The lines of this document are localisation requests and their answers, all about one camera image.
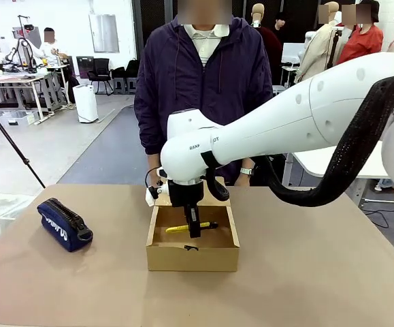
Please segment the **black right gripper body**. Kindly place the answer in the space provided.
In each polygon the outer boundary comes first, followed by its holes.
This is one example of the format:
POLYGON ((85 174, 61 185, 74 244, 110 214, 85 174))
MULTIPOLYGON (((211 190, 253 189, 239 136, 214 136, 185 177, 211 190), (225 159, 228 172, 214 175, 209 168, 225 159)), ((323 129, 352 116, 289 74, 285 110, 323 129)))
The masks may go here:
POLYGON ((194 185, 181 185, 168 180, 168 192, 173 207, 196 205, 203 199, 203 181, 194 185))

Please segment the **person's right hand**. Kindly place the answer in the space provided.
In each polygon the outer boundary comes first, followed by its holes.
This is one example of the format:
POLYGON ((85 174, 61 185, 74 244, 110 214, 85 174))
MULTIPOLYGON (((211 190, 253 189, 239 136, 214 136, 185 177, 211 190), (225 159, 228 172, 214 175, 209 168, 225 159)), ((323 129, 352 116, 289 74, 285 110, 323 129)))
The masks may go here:
POLYGON ((146 187, 153 198, 158 198, 163 181, 158 175, 160 167, 151 168, 146 174, 146 187))

